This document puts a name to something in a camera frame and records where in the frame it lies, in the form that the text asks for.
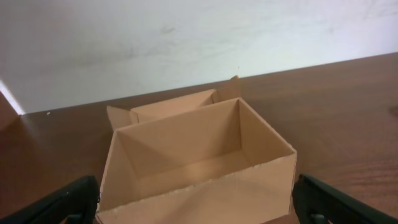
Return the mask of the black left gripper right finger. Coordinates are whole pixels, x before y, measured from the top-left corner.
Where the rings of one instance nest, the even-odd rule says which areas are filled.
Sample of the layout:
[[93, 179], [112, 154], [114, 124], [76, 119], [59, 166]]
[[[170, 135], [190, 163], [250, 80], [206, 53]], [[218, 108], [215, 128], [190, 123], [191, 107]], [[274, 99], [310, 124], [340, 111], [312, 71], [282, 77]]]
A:
[[307, 174], [294, 183], [292, 199], [301, 224], [397, 224], [396, 218]]

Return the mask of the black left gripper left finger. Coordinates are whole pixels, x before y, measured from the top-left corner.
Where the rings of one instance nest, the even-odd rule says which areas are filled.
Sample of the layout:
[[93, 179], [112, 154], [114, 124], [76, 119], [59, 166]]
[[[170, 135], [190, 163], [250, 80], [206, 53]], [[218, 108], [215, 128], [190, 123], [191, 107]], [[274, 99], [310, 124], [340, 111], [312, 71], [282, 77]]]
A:
[[2, 218], [1, 224], [92, 224], [99, 202], [97, 180], [87, 175]]

